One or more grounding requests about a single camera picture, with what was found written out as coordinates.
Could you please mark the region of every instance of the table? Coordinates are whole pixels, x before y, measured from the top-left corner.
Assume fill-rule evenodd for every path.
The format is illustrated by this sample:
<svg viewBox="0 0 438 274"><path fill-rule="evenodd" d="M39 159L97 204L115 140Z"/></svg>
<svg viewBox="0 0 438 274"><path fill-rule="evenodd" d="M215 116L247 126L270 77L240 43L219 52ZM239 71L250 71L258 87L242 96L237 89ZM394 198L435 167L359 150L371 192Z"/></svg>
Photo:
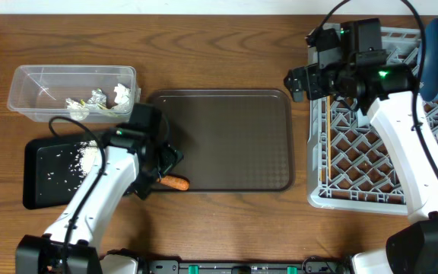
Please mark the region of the table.
<svg viewBox="0 0 438 274"><path fill-rule="evenodd" d="M24 146L50 136L45 123L10 112L14 70L30 64L131 65L141 99L165 88L283 88L306 64L303 38L323 16L0 15L0 272L14 272L25 234L40 236L64 207L21 204ZM334 16L332 21L358 20ZM383 26L415 28L412 17ZM102 252L147 258L298 261L384 247L406 217L315 209L306 200L309 104L292 104L295 184L284 193L155 194L122 199ZM105 129L108 125L92 125ZM75 132L70 125L61 132Z"/></svg>

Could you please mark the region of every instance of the transparent container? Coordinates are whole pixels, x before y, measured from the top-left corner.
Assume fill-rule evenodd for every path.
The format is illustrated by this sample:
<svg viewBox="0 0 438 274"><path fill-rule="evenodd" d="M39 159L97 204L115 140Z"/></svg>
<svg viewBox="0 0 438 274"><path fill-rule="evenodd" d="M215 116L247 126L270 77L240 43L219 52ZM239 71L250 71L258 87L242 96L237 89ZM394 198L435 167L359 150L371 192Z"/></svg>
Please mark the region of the transparent container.
<svg viewBox="0 0 438 274"><path fill-rule="evenodd" d="M130 89L128 106L115 106L114 87L122 84ZM65 100L87 102L92 90L100 88L106 95L109 110L72 110L88 115L82 123L121 123L131 116L133 104L139 101L140 89L136 71L130 66L117 65L22 65L16 69L8 97L8 109L26 115L36 122L48 122L54 116L67 116Z"/></svg>

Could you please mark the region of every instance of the white backdrop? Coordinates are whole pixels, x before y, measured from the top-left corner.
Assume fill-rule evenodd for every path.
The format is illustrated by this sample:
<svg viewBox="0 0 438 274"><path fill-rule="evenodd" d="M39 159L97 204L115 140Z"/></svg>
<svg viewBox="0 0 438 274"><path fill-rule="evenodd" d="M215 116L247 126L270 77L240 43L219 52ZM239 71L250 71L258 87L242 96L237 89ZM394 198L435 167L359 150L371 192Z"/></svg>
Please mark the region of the white backdrop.
<svg viewBox="0 0 438 274"><path fill-rule="evenodd" d="M0 14L326 14L341 0L0 0ZM411 0L438 14L438 0ZM410 14L399 0L352 0L338 14Z"/></svg>

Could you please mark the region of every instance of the dish rack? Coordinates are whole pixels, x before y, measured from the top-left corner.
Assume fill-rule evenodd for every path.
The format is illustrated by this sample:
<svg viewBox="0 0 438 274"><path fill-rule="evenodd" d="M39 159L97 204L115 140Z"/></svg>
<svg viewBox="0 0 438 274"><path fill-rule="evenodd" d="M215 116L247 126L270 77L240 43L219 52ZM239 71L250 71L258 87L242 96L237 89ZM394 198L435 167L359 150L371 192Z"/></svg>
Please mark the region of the dish rack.
<svg viewBox="0 0 438 274"><path fill-rule="evenodd" d="M338 24L333 27L339 35ZM388 63L416 64L419 30L382 27L382 46ZM309 49L309 64L317 62ZM425 102L427 121L438 132L438 101ZM376 130L329 97L310 101L307 142L307 199L317 208L407 215L407 207L388 152Z"/></svg>

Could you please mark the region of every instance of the wood grain surface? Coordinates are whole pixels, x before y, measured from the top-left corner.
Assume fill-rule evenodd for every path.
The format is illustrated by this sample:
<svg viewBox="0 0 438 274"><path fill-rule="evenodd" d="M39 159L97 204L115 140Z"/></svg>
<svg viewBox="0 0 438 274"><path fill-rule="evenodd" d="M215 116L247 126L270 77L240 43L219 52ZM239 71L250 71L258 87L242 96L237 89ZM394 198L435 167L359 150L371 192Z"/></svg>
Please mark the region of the wood grain surface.
<svg viewBox="0 0 438 274"><path fill-rule="evenodd" d="M362 17L334 16L342 22ZM29 64L131 65L141 99L166 88L283 88L305 65L303 38L322 16L0 15L0 272L14 272L25 234L41 235L63 207L26 210L24 146L45 123L8 111L14 70ZM411 17L382 17L415 28ZM284 193L154 194L120 202L101 252L127 247L182 260L294 261L383 247L406 217L314 209L306 200L309 104L292 104L295 184ZM108 125L91 125L105 129ZM61 132L77 132L60 125Z"/></svg>

